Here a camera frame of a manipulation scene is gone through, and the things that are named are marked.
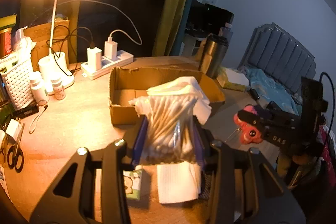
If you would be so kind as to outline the red tin can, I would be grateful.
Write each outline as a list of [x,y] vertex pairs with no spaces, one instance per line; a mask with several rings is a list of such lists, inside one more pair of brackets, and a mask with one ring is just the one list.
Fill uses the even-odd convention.
[[12,28],[5,28],[0,30],[0,57],[6,57],[12,52],[11,45],[11,31]]

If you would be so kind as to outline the white charger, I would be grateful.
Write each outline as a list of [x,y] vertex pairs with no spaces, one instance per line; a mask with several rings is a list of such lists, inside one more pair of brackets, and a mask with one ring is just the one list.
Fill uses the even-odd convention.
[[117,60],[117,43],[111,36],[108,37],[104,46],[104,56],[112,61]]
[[91,44],[89,48],[87,48],[88,66],[93,72],[101,69],[101,53],[102,51],[94,44]]

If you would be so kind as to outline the orange label small bottle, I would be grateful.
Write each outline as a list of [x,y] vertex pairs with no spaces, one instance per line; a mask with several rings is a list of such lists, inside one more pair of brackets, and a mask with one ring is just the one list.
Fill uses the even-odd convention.
[[54,95],[57,100],[63,100],[66,97],[64,86],[60,78],[55,78],[51,80],[52,87],[54,90]]

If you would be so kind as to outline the bag of cotton swabs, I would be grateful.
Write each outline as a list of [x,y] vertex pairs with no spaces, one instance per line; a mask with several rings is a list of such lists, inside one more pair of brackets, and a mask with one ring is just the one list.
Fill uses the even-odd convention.
[[194,151],[193,95],[142,96],[129,101],[148,127],[140,157],[143,165],[196,162]]

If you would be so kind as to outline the white power strip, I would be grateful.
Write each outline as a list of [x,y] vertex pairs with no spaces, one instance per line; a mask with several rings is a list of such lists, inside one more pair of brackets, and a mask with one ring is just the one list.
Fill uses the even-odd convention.
[[117,51],[117,56],[115,61],[108,59],[108,57],[103,56],[101,58],[101,68],[97,71],[93,71],[88,62],[81,64],[81,72],[84,77],[88,77],[90,80],[95,80],[103,75],[110,73],[112,68],[123,67],[134,61],[134,56],[123,50]]

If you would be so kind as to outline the white towel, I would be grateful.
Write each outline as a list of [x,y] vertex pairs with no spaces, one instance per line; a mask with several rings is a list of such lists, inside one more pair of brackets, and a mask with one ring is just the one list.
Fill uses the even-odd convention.
[[201,192],[201,167],[187,161],[157,165],[157,187],[161,204],[196,200]]

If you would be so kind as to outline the yellow curtain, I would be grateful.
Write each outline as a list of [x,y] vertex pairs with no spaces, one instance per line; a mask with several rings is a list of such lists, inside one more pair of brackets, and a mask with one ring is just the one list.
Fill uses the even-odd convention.
[[181,24],[186,0],[165,0],[155,37],[153,56],[169,55]]

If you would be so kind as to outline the black monitor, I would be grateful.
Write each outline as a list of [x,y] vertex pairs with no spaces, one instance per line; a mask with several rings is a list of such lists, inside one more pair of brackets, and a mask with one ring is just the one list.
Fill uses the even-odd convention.
[[187,18],[185,33],[193,37],[205,38],[217,35],[226,23],[232,24],[234,13],[208,3],[193,1]]

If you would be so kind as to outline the white charger left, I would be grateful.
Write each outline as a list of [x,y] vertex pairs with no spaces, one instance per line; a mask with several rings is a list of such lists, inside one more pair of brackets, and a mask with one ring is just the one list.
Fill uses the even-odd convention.
[[87,48],[88,66],[93,72],[101,69],[101,53],[102,51],[94,44],[91,44],[89,48]]

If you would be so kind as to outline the black car key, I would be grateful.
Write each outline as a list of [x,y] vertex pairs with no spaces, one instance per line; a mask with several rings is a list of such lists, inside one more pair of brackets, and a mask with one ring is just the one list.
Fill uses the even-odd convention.
[[248,94],[250,95],[250,97],[254,100],[254,101],[258,101],[260,99],[258,93],[256,92],[255,89],[253,88],[249,88],[248,89]]

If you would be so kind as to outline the brown cardboard box behind lamp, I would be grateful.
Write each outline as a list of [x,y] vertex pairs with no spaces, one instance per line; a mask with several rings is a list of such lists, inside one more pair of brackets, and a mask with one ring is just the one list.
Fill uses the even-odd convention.
[[[56,30],[54,30],[54,37],[52,42],[52,49],[55,52],[62,51],[66,55],[66,63],[69,64],[68,57],[68,42],[65,40],[61,46],[62,39],[68,34],[69,20],[60,20],[55,22]],[[24,29],[24,35],[36,42],[35,47],[31,51],[31,62],[33,71],[38,71],[38,61],[49,54],[49,46],[47,40],[50,39],[51,23],[40,24],[30,28]]]

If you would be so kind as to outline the stainless steel tumbler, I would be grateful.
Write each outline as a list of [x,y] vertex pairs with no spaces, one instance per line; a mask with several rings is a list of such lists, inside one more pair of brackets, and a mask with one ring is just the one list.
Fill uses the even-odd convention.
[[199,70],[210,78],[215,78],[218,68],[228,50],[228,40],[223,36],[210,34],[207,36]]

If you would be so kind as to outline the blue patterned bedding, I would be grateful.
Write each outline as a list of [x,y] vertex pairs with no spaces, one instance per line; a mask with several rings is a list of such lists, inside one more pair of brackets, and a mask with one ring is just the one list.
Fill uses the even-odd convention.
[[249,85],[266,102],[274,101],[281,110],[299,115],[296,104],[286,89],[276,82],[272,77],[267,76],[264,71],[258,68],[243,66],[240,71],[249,80]]

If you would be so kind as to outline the pink plush toy keychain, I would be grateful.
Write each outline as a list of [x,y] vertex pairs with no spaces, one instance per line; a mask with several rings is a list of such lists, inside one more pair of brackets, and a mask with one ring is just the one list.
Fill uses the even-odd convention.
[[263,141],[261,132],[253,125],[241,120],[236,113],[234,115],[234,123],[240,129],[240,143],[251,144],[261,143]]

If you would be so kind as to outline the small white pill bottle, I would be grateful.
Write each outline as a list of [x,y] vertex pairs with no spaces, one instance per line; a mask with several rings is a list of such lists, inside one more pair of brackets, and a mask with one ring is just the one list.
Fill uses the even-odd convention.
[[36,100],[36,103],[39,106],[48,104],[49,94],[47,92],[46,85],[44,80],[42,79],[40,71],[31,73],[29,80],[31,92]]

